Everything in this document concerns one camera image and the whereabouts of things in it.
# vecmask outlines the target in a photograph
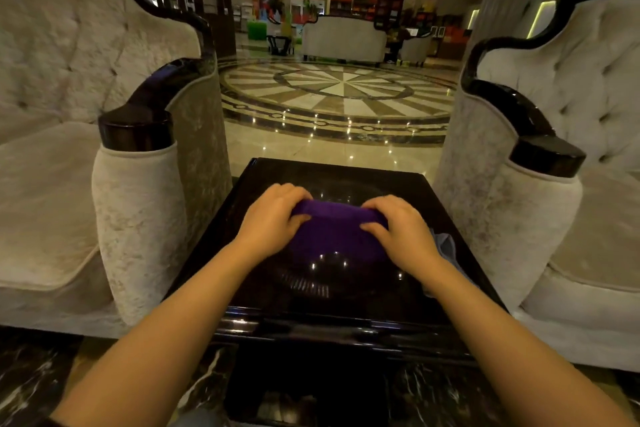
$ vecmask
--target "sofa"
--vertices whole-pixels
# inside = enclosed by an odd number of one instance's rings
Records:
[[[640,0],[557,0],[476,45],[434,188],[509,311],[569,361],[640,371]]]
[[[302,27],[302,54],[379,64],[385,59],[387,33],[372,21],[356,17],[323,15]]]
[[[119,337],[231,188],[211,29],[149,0],[0,5],[0,324]]]
[[[424,61],[427,59],[427,54],[429,54],[432,38],[431,34],[424,34],[420,37],[405,39],[402,47],[400,47],[400,51],[398,51],[398,59],[400,61],[407,61],[424,66]]]

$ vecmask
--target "purple cloth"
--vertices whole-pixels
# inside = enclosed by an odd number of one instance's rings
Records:
[[[380,223],[388,229],[387,219],[377,210],[327,201],[300,201],[291,215],[308,214],[311,220],[303,223],[289,243],[295,259],[314,261],[320,255],[339,253],[364,264],[387,258],[380,242],[360,229],[362,223]]]

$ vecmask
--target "forearm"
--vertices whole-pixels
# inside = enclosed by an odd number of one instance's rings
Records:
[[[52,418],[68,427],[165,426],[254,263],[227,246],[108,350]]]
[[[632,425],[603,391],[451,264],[442,261],[436,267],[438,273],[419,280],[447,312],[518,425]]]

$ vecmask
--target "glossy black tabletop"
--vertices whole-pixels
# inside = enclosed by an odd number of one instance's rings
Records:
[[[493,300],[500,299],[421,174],[255,158],[246,167],[170,291],[194,275],[237,233],[247,208],[271,184],[291,182],[314,199],[361,205],[395,194],[435,233],[456,243],[458,263]],[[329,253],[307,263],[285,249],[258,265],[237,291],[219,335],[307,339],[388,349],[465,351],[449,319],[421,285],[388,259],[377,264]]]

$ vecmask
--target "black table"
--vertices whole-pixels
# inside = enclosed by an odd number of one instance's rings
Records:
[[[481,290],[502,305],[421,174],[267,158],[254,158],[247,165],[169,294],[236,236],[246,209],[275,182],[301,185],[316,199],[354,205],[384,194],[404,198],[422,214],[435,233],[452,235],[460,266]],[[216,333],[218,341],[330,342],[364,347],[389,358],[474,363],[438,302],[425,296],[421,285],[401,274],[391,262],[376,266],[379,278],[372,278],[368,291],[351,295],[338,293],[327,298],[324,294],[310,294],[309,290],[307,293],[296,290],[292,284],[299,285],[305,277],[308,280],[308,275],[300,270],[296,272],[296,266],[289,261],[287,253],[282,252],[249,274],[221,321]],[[347,282],[349,267],[345,266],[340,272]]]

